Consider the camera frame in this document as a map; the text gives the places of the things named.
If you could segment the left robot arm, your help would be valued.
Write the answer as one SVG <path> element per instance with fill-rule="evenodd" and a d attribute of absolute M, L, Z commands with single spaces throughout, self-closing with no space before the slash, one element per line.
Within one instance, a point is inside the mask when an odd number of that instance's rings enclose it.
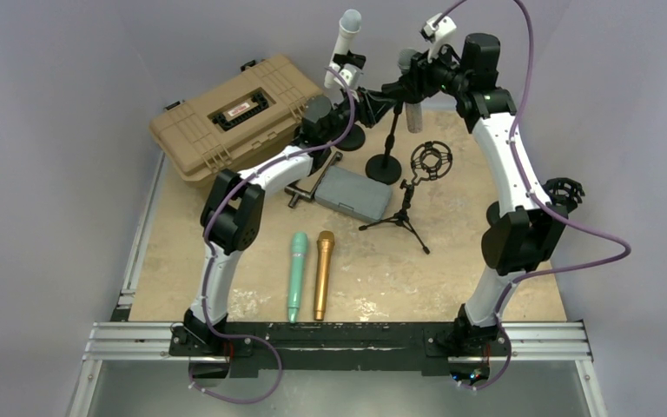
<path fill-rule="evenodd" d="M 216 177 L 200 217 L 206 250 L 201 285 L 182 323 L 171 328 L 170 355 L 229 354 L 235 339 L 225 331 L 229 294 L 241 256 L 260 231 L 266 198 L 318 171 L 356 122 L 371 128 L 396 103 L 362 87 L 343 95 L 339 104 L 326 96 L 308 100 L 300 126 L 280 153 Z"/>

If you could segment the gold microphone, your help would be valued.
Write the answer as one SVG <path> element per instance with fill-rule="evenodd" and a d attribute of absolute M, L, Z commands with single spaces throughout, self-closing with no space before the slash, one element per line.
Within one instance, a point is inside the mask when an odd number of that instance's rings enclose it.
<path fill-rule="evenodd" d="M 328 230 L 321 231 L 317 239 L 316 284 L 314 291 L 314 319 L 316 321 L 323 321 L 327 311 L 327 292 L 334 248 L 334 233 Z"/>

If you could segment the mint green microphone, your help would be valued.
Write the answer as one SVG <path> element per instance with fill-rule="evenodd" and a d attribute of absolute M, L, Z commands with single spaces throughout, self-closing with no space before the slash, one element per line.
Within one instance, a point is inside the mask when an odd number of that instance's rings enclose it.
<path fill-rule="evenodd" d="M 304 232 L 294 234 L 291 242 L 291 264 L 287 295 L 287 317 L 296 323 L 300 312 L 308 249 L 308 237 Z"/>

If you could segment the glitter silver microphone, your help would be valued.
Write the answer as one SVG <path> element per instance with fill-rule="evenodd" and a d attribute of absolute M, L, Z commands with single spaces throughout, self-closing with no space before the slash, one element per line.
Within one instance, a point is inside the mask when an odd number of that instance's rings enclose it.
<path fill-rule="evenodd" d="M 411 69 L 411 59 L 417 50 L 405 48 L 399 54 L 398 67 L 402 75 Z M 406 126 L 410 133 L 418 134 L 423 130 L 423 115 L 420 103 L 405 103 Z"/>

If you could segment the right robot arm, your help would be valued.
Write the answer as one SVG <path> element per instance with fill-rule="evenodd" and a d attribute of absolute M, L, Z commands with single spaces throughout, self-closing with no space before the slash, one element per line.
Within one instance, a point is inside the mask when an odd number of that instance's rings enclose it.
<path fill-rule="evenodd" d="M 520 161 L 525 149 L 514 126 L 517 107 L 498 85 L 499 40 L 489 34 L 466 37 L 461 56 L 446 44 L 434 56 L 404 49 L 398 58 L 399 80 L 383 92 L 411 103 L 442 92 L 456 100 L 456 110 L 487 161 L 498 200 L 487 210 L 489 228 L 481 251 L 485 270 L 472 296 L 454 320 L 452 331 L 433 343 L 439 349 L 472 354 L 500 336 L 499 320 L 518 278 L 547 261 L 564 224 L 549 214 L 568 216 L 539 183 L 532 167 Z"/>

